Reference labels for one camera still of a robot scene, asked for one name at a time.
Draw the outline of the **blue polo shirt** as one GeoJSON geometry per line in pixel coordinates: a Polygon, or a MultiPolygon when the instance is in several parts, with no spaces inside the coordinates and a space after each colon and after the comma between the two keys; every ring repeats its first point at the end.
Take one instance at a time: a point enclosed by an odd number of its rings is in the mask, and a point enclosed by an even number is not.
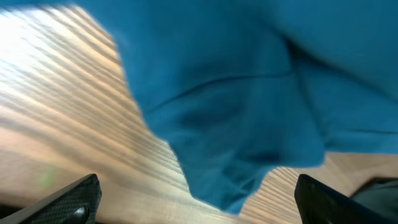
{"type": "Polygon", "coordinates": [[[190,193],[237,214],[276,167],[397,152],[396,0],[77,0],[190,193]]]}

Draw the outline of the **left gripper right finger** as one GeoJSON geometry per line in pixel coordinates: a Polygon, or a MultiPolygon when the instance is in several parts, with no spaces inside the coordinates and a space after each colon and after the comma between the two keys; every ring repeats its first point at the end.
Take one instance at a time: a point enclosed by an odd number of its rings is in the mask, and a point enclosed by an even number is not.
{"type": "Polygon", "coordinates": [[[294,192],[304,224],[393,224],[322,182],[301,174],[294,192]]]}

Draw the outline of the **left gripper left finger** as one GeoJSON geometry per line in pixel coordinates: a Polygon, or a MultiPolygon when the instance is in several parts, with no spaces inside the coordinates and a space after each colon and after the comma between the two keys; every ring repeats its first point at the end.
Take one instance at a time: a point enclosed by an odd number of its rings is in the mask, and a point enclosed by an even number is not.
{"type": "Polygon", "coordinates": [[[95,224],[100,182],[89,174],[33,205],[1,219],[1,224],[95,224]]]}

